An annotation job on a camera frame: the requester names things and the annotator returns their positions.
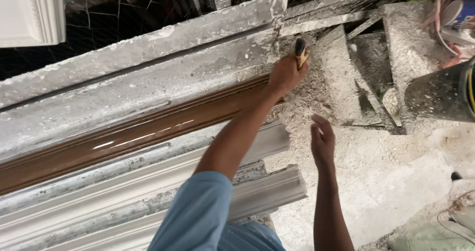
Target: person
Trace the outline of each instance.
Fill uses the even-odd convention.
[[[279,60],[260,97],[243,109],[214,139],[193,176],[178,190],[151,241],[149,251],[283,251],[277,235],[261,223],[226,224],[233,176],[274,104],[307,74],[295,56]],[[312,153],[318,170],[313,241],[315,250],[354,250],[341,213],[330,123],[312,116]]]

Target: left hand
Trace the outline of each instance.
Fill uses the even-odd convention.
[[[307,75],[308,66],[308,61],[305,61],[300,70],[297,70],[295,55],[287,55],[274,65],[274,70],[270,74],[269,89],[280,97],[284,96]]]

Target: light blue sleeve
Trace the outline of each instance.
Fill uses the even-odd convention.
[[[222,173],[193,175],[178,190],[148,251],[216,250],[231,191],[232,183]]]

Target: can label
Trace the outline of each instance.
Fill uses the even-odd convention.
[[[475,29],[475,1],[464,0],[462,10],[450,24],[455,29]]]

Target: white decorative panel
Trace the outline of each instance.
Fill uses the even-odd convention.
[[[65,41],[63,0],[0,0],[0,48]]]

